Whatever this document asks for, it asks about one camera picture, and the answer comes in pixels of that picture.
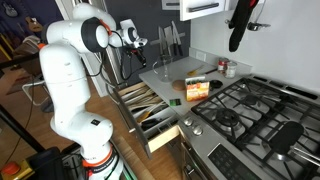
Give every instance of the burner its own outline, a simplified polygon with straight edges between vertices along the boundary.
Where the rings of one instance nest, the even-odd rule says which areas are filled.
[[[290,151],[290,147],[301,148],[297,143],[298,140],[302,144],[306,142],[307,138],[302,136],[304,132],[304,127],[300,123],[289,121],[271,138],[269,144],[263,142],[262,146],[267,152],[270,150],[274,152],[273,159],[289,161],[290,159],[286,155],[294,156],[294,153]]]
[[[242,125],[240,123],[239,115],[232,109],[219,109],[216,114],[216,122],[224,131],[239,130]]]
[[[251,109],[250,106],[260,106],[259,104],[259,98],[254,96],[254,95],[247,95],[246,97],[244,97],[242,100],[241,100],[243,106],[245,108],[248,108],[248,109]]]

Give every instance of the drawer handle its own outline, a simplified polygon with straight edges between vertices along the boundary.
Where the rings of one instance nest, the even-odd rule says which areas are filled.
[[[180,3],[166,3],[166,6],[180,6]]]
[[[219,6],[219,3],[214,3],[214,4],[209,4],[209,5],[189,8],[189,12],[202,11],[202,10],[205,10],[205,9],[211,9],[211,8],[215,8],[215,7],[218,7],[218,6]]]

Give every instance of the open drawer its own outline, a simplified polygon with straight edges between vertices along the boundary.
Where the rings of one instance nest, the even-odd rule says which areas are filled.
[[[158,108],[141,123],[137,119],[146,110],[159,105],[162,99],[145,83],[141,82],[126,89],[114,92],[118,100],[118,108],[129,132],[136,133],[147,156],[179,135],[177,121],[179,115],[163,102],[163,108]]]

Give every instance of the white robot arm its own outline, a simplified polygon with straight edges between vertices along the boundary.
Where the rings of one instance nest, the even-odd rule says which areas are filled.
[[[40,63],[55,110],[50,124],[57,134],[81,146],[90,180],[119,179],[123,162],[109,143],[112,123],[85,109],[90,91],[79,54],[101,52],[108,44],[120,47],[122,42],[138,48],[147,41],[139,38],[131,20],[121,22],[121,39],[111,34],[116,31],[113,18],[89,4],[78,4],[73,17],[42,32],[47,45],[40,50]]]

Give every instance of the stainless steel stove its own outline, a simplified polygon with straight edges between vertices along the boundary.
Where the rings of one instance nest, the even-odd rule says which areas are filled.
[[[250,76],[191,111],[179,127],[208,179],[320,177],[319,166],[300,152],[320,155],[317,95]]]

